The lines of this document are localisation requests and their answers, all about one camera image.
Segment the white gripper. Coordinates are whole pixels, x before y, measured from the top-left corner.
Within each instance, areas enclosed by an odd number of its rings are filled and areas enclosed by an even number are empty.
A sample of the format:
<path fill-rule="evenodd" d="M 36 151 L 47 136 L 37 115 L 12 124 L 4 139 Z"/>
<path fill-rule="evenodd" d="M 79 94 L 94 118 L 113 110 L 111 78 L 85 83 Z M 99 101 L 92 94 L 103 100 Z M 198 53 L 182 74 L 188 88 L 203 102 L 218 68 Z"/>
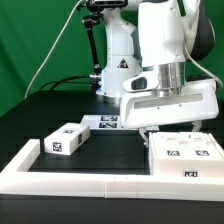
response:
<path fill-rule="evenodd" d="M 201 120 L 216 118 L 219 109 L 213 79 L 189 82 L 180 95 L 157 98 L 151 91 L 126 93 L 120 106 L 121 125 L 125 129 L 139 128 L 148 147 L 143 127 L 193 122 L 193 132 L 199 132 Z"/>

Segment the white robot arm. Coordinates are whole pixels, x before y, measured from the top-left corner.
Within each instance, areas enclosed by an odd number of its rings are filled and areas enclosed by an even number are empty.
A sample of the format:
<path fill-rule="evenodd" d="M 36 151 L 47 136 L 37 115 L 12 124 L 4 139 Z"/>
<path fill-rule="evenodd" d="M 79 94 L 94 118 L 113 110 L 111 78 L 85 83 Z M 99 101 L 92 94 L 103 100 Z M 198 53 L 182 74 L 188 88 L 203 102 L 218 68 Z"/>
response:
<path fill-rule="evenodd" d="M 218 78 L 185 79 L 185 63 L 205 58 L 215 33 L 204 0 L 87 0 L 105 21 L 107 65 L 97 95 L 120 105 L 124 129 L 202 122 L 218 113 Z"/>

